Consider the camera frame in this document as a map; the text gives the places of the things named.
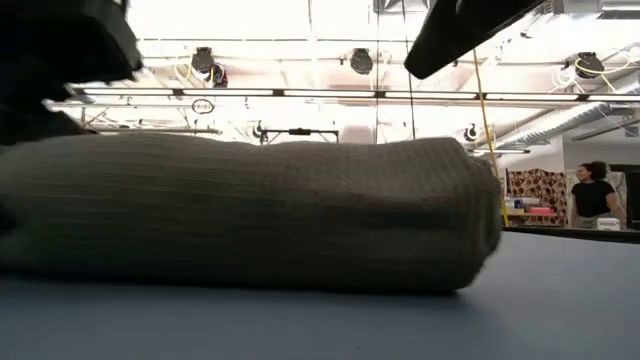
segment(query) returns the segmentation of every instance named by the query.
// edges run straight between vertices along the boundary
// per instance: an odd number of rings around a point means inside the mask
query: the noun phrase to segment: woman
[[[579,229],[596,229],[598,218],[616,217],[620,225],[626,224],[626,214],[618,204],[616,192],[604,180],[607,164],[602,161],[578,166],[576,176],[579,184],[573,186],[573,210],[571,223]]]

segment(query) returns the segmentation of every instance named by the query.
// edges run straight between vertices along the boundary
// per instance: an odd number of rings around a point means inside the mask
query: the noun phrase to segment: fluorescent light
[[[402,92],[387,91],[388,98],[411,98],[414,99],[475,99],[477,94],[464,92]]]
[[[198,96],[272,96],[273,90],[189,89],[182,90],[182,93]]]
[[[78,89],[84,91],[86,95],[173,95],[173,90],[171,89]]]
[[[475,154],[489,154],[491,153],[489,149],[474,149],[472,150]],[[493,150],[494,154],[528,154],[529,150],[524,149],[495,149]]]
[[[315,90],[285,90],[287,96],[306,97],[374,97],[373,91],[315,91]]]
[[[638,5],[602,5],[602,11],[640,11]]]
[[[578,94],[487,94],[487,100],[540,100],[540,101],[571,101],[578,99]]]
[[[589,95],[593,101],[640,101],[640,95]]]

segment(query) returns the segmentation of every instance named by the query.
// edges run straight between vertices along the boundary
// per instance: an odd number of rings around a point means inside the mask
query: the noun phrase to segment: black hair
[[[590,163],[584,163],[583,168],[587,169],[591,173],[592,180],[604,180],[607,177],[607,164],[602,161],[594,161]]]

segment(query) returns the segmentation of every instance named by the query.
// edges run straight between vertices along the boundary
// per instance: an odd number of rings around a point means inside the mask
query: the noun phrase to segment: table
[[[515,233],[453,297],[5,277],[0,359],[640,359],[639,278],[640,246]]]
[[[509,226],[522,226],[531,217],[558,217],[558,214],[507,213]]]

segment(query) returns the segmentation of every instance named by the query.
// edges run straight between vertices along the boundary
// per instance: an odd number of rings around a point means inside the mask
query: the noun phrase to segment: rolled fabric
[[[454,139],[60,137],[0,156],[0,266],[48,275],[449,292],[499,243],[499,185]]]

